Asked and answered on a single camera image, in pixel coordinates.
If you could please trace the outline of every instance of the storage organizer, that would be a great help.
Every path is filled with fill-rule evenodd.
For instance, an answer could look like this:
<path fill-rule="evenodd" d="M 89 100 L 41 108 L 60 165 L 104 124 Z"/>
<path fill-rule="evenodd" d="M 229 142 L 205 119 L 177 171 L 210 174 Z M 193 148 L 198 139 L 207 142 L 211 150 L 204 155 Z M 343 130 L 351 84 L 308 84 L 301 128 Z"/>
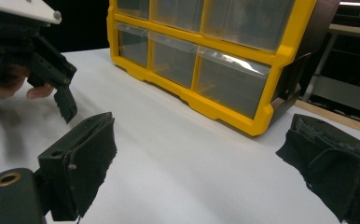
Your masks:
<path fill-rule="evenodd" d="M 254 136 L 297 100 L 298 78 L 338 5 L 110 0 L 107 36 L 113 62 L 131 76 Z"/>

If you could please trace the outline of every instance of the white tabletop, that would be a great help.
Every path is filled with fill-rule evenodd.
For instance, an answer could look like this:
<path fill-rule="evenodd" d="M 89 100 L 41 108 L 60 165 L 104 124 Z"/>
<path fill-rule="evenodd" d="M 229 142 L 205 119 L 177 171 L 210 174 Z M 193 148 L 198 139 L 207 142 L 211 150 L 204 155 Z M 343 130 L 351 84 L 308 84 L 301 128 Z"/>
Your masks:
<path fill-rule="evenodd" d="M 37 156 L 81 120 L 111 111 L 118 154 L 81 223 L 339 223 L 275 154 L 295 113 L 329 120 L 293 106 L 250 137 L 127 75 L 109 49 L 64 55 L 78 69 L 71 85 L 78 114 L 66 125 L 53 97 L 25 98 L 28 84 L 0 101 L 0 172 L 35 171 Z"/>

